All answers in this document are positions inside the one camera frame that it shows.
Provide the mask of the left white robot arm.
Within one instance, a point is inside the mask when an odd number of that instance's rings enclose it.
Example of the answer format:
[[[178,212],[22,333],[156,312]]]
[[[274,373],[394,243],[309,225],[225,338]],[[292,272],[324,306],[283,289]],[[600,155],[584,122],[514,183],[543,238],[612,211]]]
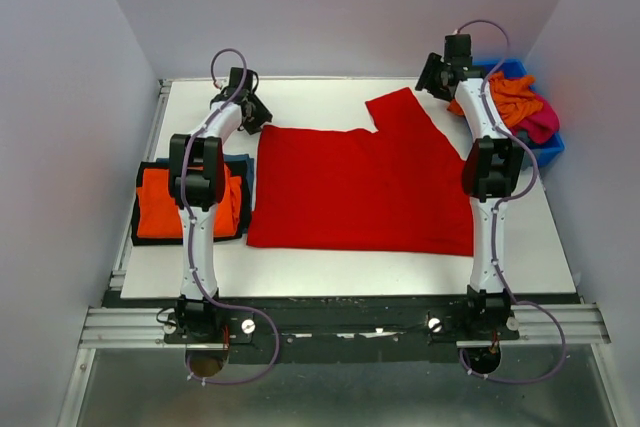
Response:
[[[255,133],[272,119],[255,96],[257,85],[256,72],[233,67],[228,85],[210,102],[209,114],[169,142],[168,192],[178,208],[183,246],[175,335],[185,343],[224,339],[222,316],[213,304],[218,292],[214,223],[226,189],[223,147],[238,129]]]

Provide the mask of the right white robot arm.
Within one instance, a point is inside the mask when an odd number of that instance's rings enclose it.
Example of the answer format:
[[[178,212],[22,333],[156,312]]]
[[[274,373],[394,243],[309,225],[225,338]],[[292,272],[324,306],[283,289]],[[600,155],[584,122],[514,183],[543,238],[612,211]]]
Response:
[[[444,52],[429,54],[415,89],[442,101],[456,101],[473,137],[461,174],[472,208],[473,266],[459,318],[462,331],[480,339],[505,324],[511,311],[500,257],[506,200],[517,187],[524,151],[509,137],[485,69],[473,64],[470,35],[446,36]]]

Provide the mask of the red t shirt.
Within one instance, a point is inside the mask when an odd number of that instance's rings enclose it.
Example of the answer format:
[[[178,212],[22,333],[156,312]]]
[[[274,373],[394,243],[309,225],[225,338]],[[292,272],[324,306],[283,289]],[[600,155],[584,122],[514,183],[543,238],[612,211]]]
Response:
[[[248,245],[472,256],[456,149],[408,88],[365,106],[374,131],[263,129]]]

